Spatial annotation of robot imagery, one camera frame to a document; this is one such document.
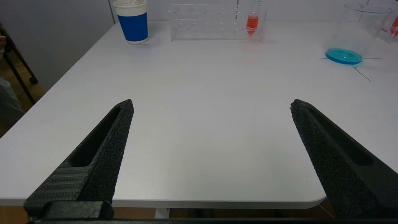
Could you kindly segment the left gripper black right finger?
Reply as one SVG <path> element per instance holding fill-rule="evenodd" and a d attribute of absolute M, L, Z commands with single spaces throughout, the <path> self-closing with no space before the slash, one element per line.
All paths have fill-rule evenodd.
<path fill-rule="evenodd" d="M 337 218 L 397 218 L 397 172 L 313 105 L 295 99 L 290 111 Z"/>

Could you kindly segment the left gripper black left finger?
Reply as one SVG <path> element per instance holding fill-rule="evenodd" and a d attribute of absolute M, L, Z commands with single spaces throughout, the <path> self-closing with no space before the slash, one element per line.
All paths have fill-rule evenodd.
<path fill-rule="evenodd" d="M 27 214 L 55 201 L 112 202 L 133 115 L 130 99 L 116 104 L 25 200 Z"/>

